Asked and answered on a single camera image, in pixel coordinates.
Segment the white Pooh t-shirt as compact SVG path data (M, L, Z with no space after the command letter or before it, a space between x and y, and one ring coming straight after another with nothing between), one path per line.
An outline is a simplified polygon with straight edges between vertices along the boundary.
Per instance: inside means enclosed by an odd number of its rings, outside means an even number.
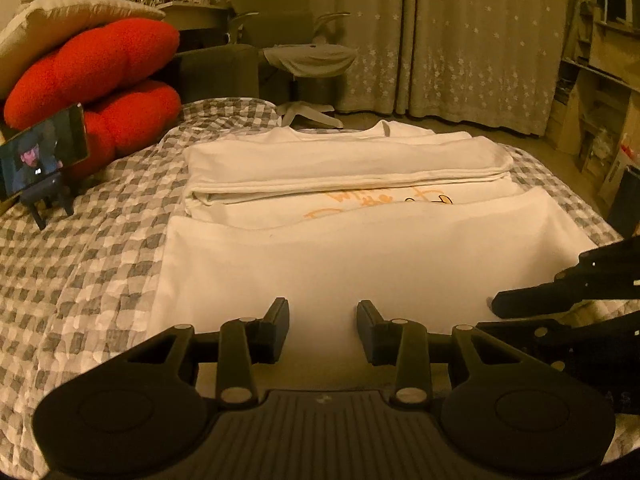
M502 290L548 282L590 249L512 156L482 136L378 124L357 133L275 128L184 152L148 331L214 332L288 300L282 356L264 389L383 385L356 329L358 302L433 333L492 319Z

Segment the black box on floor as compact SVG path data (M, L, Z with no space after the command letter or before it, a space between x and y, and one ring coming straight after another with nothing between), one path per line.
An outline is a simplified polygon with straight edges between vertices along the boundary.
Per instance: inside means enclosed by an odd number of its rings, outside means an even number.
M636 166L627 166L614 197L608 224L622 237L632 237L640 218L640 174Z

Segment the wooden shelf unit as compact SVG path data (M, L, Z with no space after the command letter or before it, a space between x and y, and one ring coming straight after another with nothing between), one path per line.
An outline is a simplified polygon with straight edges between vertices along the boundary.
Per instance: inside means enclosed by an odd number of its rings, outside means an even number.
M574 0L546 140L611 206L639 162L639 0Z

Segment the grey checkered bed quilt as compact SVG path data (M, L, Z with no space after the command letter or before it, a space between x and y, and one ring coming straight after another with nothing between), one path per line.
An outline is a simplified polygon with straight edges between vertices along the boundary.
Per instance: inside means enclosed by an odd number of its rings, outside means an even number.
M598 472L618 414L600 392L479 330L552 318L582 327L631 299L584 300L532 318L428 333L432 400L390 402L383 385L258 389L257 405L216 399L219 330L150 334L170 218L190 146L280 127L267 103L184 109L160 142L115 162L103 184L40 231L24 207L1 223L1 473L12 479L578 479ZM512 180L543 188L591 240L623 240L539 181L528 155Z

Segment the black phone stand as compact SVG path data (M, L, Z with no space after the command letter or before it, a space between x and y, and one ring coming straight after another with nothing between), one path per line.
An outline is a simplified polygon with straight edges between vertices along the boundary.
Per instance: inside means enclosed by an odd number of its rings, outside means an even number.
M58 203L69 217L74 214L74 200L70 194L70 188L66 185L65 178L60 172L50 174L43 180L25 188L20 194L20 203L28 209L40 231L46 228L46 222L38 209L40 203L43 203L47 209L51 208L54 203Z

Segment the grey star curtain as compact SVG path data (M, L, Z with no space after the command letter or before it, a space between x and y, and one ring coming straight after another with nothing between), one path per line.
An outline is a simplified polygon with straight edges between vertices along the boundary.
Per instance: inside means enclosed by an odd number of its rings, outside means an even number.
M357 52L336 108L542 136L582 0L310 0Z

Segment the smartphone playing video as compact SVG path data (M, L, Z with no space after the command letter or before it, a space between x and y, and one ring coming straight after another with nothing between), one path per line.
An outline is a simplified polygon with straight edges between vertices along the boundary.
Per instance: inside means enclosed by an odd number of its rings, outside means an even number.
M1 200L89 156L84 109L67 107L1 145Z

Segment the grey garment on chair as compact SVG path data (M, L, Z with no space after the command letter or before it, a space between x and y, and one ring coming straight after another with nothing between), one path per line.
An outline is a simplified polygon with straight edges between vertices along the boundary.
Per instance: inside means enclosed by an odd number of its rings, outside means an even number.
M356 60L357 50L341 44L281 44L263 48L269 65L297 78L343 75Z

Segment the red knitted cushion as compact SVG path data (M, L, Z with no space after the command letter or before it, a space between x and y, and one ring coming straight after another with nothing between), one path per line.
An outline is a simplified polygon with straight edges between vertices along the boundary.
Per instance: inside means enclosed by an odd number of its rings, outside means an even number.
M81 32L22 73L4 99L4 121L24 130L80 104L89 157L66 174L84 180L147 148L177 123L178 92L151 76L174 58L178 45L174 26L150 18L124 18Z

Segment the white desk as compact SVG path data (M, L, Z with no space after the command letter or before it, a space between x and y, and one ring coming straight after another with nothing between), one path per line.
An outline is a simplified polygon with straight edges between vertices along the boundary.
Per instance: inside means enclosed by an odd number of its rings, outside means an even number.
M228 9L224 6L171 1L157 9L165 13L164 21L178 30L227 29Z

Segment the grey office chair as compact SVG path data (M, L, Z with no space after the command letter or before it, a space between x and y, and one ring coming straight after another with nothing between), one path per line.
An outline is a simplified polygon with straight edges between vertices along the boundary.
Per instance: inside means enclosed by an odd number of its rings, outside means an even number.
M288 74L288 96L277 106L277 112L284 126L292 125L297 117L313 124L334 129L344 127L334 116L330 104L306 102L299 96L299 81L284 70L268 64L263 48L281 44L332 44L326 38L326 26L340 18L348 18L349 13L331 12L315 16L310 8L310 0L228 0L231 18L227 37L232 44L248 44L258 50L259 70L266 75Z

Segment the beige pillow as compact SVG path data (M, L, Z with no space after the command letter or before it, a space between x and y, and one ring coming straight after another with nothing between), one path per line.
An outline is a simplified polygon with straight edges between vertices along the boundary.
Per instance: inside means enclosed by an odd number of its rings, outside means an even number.
M1 31L1 99L33 62L86 29L124 18L161 21L162 10L128 0L34 0Z

